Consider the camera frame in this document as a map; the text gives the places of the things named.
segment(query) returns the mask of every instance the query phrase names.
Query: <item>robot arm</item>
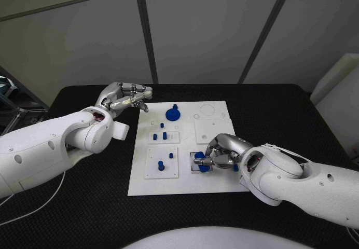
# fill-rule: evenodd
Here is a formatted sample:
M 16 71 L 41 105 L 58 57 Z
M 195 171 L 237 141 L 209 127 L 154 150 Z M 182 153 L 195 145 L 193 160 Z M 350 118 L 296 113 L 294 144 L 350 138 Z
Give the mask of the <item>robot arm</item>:
M 124 140 L 128 126 L 113 119 L 130 106 L 147 112 L 143 99 L 150 98 L 150 87 L 114 82 L 95 106 L 0 137 L 0 198 L 55 178 L 82 158 L 103 152 L 113 138 Z M 66 144 L 75 149 L 68 151 Z
M 254 147 L 229 134 L 212 140 L 206 156 L 212 150 L 216 156 L 195 163 L 219 168 L 239 163 L 241 184 L 268 205 L 290 201 L 314 217 L 359 229 L 358 171 L 314 162 L 299 164 L 276 146 Z

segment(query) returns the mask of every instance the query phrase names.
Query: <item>robotic hand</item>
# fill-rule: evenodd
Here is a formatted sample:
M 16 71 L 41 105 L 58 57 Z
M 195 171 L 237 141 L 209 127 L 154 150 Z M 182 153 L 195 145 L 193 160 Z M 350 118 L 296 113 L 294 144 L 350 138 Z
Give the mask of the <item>robotic hand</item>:
M 290 201 L 310 215 L 359 229 L 359 172 L 307 159 L 299 164 L 281 150 L 301 157 L 276 145 L 254 147 L 237 136 L 219 134 L 208 145 L 206 158 L 193 162 L 222 169 L 239 163 L 241 184 L 268 205 Z
M 124 140 L 128 126 L 113 119 L 130 106 L 147 112 L 143 99 L 152 99 L 150 87 L 114 82 L 95 106 L 0 137 L 0 198 L 55 178 L 82 158 L 103 152 L 111 138 Z

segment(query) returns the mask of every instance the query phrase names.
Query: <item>white board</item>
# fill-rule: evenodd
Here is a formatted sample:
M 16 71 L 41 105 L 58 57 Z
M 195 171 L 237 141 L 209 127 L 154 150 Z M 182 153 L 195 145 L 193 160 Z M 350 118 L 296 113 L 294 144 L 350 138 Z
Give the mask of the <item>white board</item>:
M 182 114 L 177 121 L 169 121 L 166 119 L 166 111 L 172 108 L 173 104 L 177 104 L 177 110 Z M 209 136 L 215 134 L 215 137 L 219 133 L 235 135 L 227 102 L 166 102 L 147 103 L 147 105 L 150 112 L 140 112 L 139 117 L 128 196 L 248 191 L 239 184 L 241 173 L 235 172 L 234 169 L 224 170 L 214 167 L 212 172 L 192 172 L 190 153 L 206 150 L 206 144 L 198 144 L 196 142 L 196 120 L 198 127 L 202 125 L 203 129 L 208 128 L 206 126 L 209 126 L 209 124 L 212 125 L 212 127 L 208 128 L 211 131 L 208 132 Z M 167 132 L 167 134 L 177 132 L 180 137 L 179 143 L 153 144 L 153 133 L 159 134 L 159 139 L 163 132 Z M 167 167 L 160 171 L 156 168 L 156 163 L 162 160 L 166 166 L 166 164 L 172 162 L 175 158 L 169 159 L 167 150 L 175 148 L 177 150 L 177 175 L 176 178 L 167 178 L 162 177 Z M 150 179 L 147 177 L 149 149 L 152 152 L 153 150 L 157 151 L 157 153 L 150 155 L 150 157 L 156 155 L 156 159 L 150 162 Z

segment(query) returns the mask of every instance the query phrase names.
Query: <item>black table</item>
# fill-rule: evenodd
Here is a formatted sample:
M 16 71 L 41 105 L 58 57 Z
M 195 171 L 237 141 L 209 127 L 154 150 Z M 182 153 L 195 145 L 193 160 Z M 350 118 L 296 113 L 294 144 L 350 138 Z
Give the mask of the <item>black table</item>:
M 105 86 L 66 87 L 48 119 L 94 105 Z M 335 135 L 296 85 L 154 85 L 153 100 L 227 101 L 235 134 L 255 146 L 276 144 L 314 162 L 353 169 Z M 127 196 L 139 109 L 115 119 L 130 125 L 126 141 L 66 172 L 46 207 L 0 227 L 2 248 L 123 247 L 175 228 L 229 226 L 286 237 L 316 248 L 355 247 L 345 227 L 307 215 L 291 203 L 263 203 L 250 192 Z M 52 196 L 62 176 L 19 193 L 2 206 L 0 223 L 33 211 Z

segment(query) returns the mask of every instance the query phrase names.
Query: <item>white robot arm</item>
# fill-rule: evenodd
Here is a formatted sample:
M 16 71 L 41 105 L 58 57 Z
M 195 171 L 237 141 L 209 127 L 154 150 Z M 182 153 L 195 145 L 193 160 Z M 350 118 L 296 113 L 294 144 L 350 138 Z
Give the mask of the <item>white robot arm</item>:
M 208 145 L 206 158 L 195 163 L 222 169 L 238 163 L 241 184 L 268 205 L 290 201 L 310 215 L 359 229 L 359 172 L 312 161 L 299 164 L 281 150 L 268 144 L 254 147 L 219 134 Z
M 147 112 L 143 99 L 152 99 L 150 87 L 114 82 L 95 106 L 0 137 L 0 198 L 55 178 L 82 158 L 103 152 L 111 138 L 124 140 L 128 126 L 113 119 L 130 106 Z

